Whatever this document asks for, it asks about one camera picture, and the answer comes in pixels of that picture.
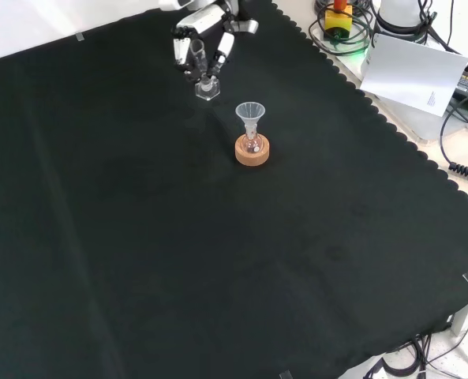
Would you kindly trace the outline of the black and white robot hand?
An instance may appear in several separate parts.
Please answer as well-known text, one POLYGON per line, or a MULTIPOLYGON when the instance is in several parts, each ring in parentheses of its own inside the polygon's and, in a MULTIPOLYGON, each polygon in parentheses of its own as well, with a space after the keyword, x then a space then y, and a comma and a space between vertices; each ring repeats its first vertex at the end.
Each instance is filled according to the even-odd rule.
POLYGON ((191 14, 172 29, 174 64, 194 84, 217 79, 227 63, 238 34, 256 34, 259 23, 247 14, 241 1, 169 1, 162 10, 187 8, 191 14), (223 31, 219 45, 209 62, 203 37, 213 28, 223 31))

